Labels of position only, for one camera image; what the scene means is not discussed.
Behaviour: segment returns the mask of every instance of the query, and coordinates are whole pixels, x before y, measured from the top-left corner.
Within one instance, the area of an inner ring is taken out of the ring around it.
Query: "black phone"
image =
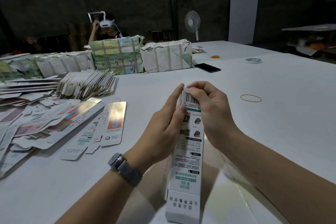
[[[198,68],[200,68],[204,71],[207,71],[209,73],[214,73],[214,72],[221,71],[221,69],[219,69],[217,67],[210,66],[210,65],[205,64],[205,63],[196,64],[195,67],[198,67]]]

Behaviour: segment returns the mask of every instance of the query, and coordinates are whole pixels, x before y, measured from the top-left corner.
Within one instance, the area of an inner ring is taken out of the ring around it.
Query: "orange rubber band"
[[[240,98],[241,98],[242,100],[244,100],[244,101],[247,101],[247,102],[254,102],[254,103],[259,103],[259,102],[261,102],[261,101],[262,101],[262,99],[261,99],[261,98],[260,98],[260,101],[251,101],[251,100],[246,100],[246,99],[243,99],[243,98],[242,98],[242,96],[253,96],[253,97],[256,97],[256,98],[259,98],[259,97],[255,96],[255,95],[250,95],[250,94],[244,94],[244,95],[241,95],[241,96],[240,96]]]

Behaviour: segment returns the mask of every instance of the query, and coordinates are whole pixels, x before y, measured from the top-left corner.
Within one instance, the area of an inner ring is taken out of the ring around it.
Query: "standing fan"
[[[190,11],[184,19],[184,24],[187,30],[191,33],[196,33],[196,41],[198,42],[198,29],[201,25],[201,19],[198,13]]]

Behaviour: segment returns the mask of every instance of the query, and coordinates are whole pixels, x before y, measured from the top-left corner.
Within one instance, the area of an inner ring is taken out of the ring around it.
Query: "person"
[[[89,38],[89,43],[92,42],[92,41],[100,41],[100,40],[105,40],[105,39],[113,39],[113,38],[121,38],[122,36],[125,37],[127,36],[126,33],[122,32],[120,34],[119,31],[116,31],[115,28],[114,28],[114,25],[112,25],[111,27],[109,28],[105,28],[106,29],[106,33],[97,37],[96,38],[96,33],[97,33],[97,30],[99,28],[99,25],[100,25],[100,22],[104,20],[104,14],[100,14],[99,15],[99,21],[94,21],[92,23],[92,32],[91,32],[91,35],[90,35],[90,38]],[[112,14],[106,14],[105,15],[105,20],[110,20],[112,23],[114,23],[114,17]]]
[[[186,113],[185,106],[176,108],[183,86],[180,84],[162,109],[153,114],[140,139],[124,154],[140,174],[174,150]],[[290,223],[335,223],[335,184],[240,131],[233,121],[227,96],[209,82],[193,82],[187,87],[199,101],[210,143],[226,155]],[[115,223],[133,189],[111,169],[56,223]]]

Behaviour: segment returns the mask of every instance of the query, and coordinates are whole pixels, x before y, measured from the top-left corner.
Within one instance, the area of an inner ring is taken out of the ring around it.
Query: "metal watch strap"
[[[124,160],[117,169],[133,187],[141,182],[142,176],[127,161]]]

